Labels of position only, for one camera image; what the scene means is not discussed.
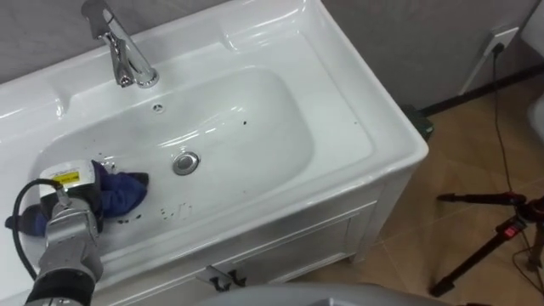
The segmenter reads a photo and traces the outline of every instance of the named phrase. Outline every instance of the sink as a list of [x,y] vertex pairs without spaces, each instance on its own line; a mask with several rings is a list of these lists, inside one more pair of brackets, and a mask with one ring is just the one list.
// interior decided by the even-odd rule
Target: sink
[[[383,182],[427,154],[319,0],[233,0],[133,40],[161,74],[153,88],[119,88],[107,47],[0,86],[1,218],[60,162],[150,174],[144,202],[105,223],[99,286]],[[184,152],[200,164],[179,176]],[[25,205],[37,201],[32,190]],[[23,238],[35,263],[43,240]],[[10,232],[0,241],[11,246]],[[32,284],[14,249],[4,253],[0,272],[14,277],[1,280],[0,300]]]
[[[172,164],[185,151],[201,162],[192,174],[178,176]],[[127,216],[106,220],[100,249],[108,253],[273,190],[300,174],[313,153],[312,136],[285,83],[270,71],[248,68],[63,135],[40,153],[32,176],[73,159],[150,175],[144,202]]]

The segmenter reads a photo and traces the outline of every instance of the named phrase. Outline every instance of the power cord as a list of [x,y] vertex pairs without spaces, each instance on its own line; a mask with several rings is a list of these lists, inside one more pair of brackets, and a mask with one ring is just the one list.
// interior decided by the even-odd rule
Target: power cord
[[26,257],[25,251],[23,250],[23,246],[21,245],[20,238],[19,238],[19,210],[20,210],[20,204],[23,201],[23,197],[25,197],[26,192],[30,188],[32,188],[32,186],[39,185],[39,184],[47,184],[52,186],[55,190],[63,190],[62,184],[52,179],[45,179],[45,178],[34,179],[30,183],[26,184],[25,187],[23,187],[23,189],[17,195],[17,199],[15,200],[15,204],[14,204],[14,210],[11,214],[11,217],[14,220],[13,227],[11,228],[11,233],[14,238],[15,250],[17,251],[17,255],[19,256],[20,261],[25,266],[26,271],[28,271],[28,274],[31,276],[33,280],[36,279],[37,274],[36,274],[36,271],[34,270],[34,267],[32,267],[31,262]]
[[[501,134],[501,129],[499,127],[499,84],[497,82],[497,76],[496,76],[496,61],[499,57],[499,55],[502,53],[502,51],[504,51],[504,45],[502,43],[499,43],[497,44],[494,48],[493,48],[493,87],[495,89],[495,94],[494,94],[494,103],[495,103],[495,130],[496,130],[496,136],[497,138],[499,139],[499,144],[501,145],[501,153],[502,153],[502,162],[504,164],[504,173],[507,177],[507,185],[508,185],[508,191],[509,192],[513,192],[513,188],[512,188],[512,182],[511,182],[511,179],[510,179],[510,171],[508,169],[508,160],[507,160],[507,153],[506,153],[506,149],[504,147],[504,143],[502,141],[502,134]],[[542,295],[542,297],[544,298],[544,283],[542,282],[542,278],[541,278],[541,275],[540,273],[538,273],[538,271],[536,272],[536,275],[537,275],[537,278],[538,278],[538,282],[539,282],[539,285],[540,287],[535,284],[534,281],[532,281],[529,276],[527,276],[527,274],[518,266],[518,264],[516,263],[516,257],[521,254],[521,253],[524,253],[524,252],[529,252],[533,247],[536,247],[536,246],[530,246],[530,243],[529,243],[529,239],[527,239],[527,235],[525,234],[524,231],[521,232],[523,238],[524,238],[524,242],[525,242],[525,245],[527,246],[525,249],[519,251],[519,252],[516,252],[512,255],[512,263],[513,265],[516,267],[516,269],[518,270],[518,272]]]

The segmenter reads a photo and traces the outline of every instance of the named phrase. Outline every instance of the black tripod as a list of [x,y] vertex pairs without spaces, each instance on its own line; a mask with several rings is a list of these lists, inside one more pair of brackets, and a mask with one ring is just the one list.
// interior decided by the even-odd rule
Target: black tripod
[[528,224],[536,224],[535,244],[531,248],[528,268],[537,271],[542,267],[541,254],[544,247],[544,197],[539,200],[527,202],[524,195],[518,195],[513,192],[507,192],[496,195],[440,195],[441,201],[464,201],[467,203],[481,203],[491,205],[513,206],[517,214],[495,228],[496,235],[485,243],[471,257],[465,260],[459,267],[454,269],[446,277],[440,280],[436,285],[429,289],[429,293],[434,297],[440,297],[444,293],[455,288],[454,281],[467,273],[473,266],[479,263],[487,255],[491,254],[504,242],[511,240],[514,236],[521,233]]

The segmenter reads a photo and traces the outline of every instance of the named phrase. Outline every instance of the drain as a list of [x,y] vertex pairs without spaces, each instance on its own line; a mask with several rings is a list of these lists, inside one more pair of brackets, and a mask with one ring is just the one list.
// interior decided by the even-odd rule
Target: drain
[[177,175],[188,175],[198,167],[200,158],[193,152],[184,152],[173,160],[172,170]]
[[157,114],[161,114],[163,111],[164,111],[164,106],[160,103],[155,103],[151,106],[151,109],[157,113]]

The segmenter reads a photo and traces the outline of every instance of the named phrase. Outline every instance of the chrome faucet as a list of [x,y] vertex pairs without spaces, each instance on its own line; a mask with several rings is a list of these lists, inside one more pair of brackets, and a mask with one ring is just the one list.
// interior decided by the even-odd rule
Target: chrome faucet
[[159,81],[158,72],[139,52],[104,0],[85,1],[82,15],[91,25],[93,39],[101,38],[110,46],[117,84],[125,88],[136,82],[140,88],[150,88]]

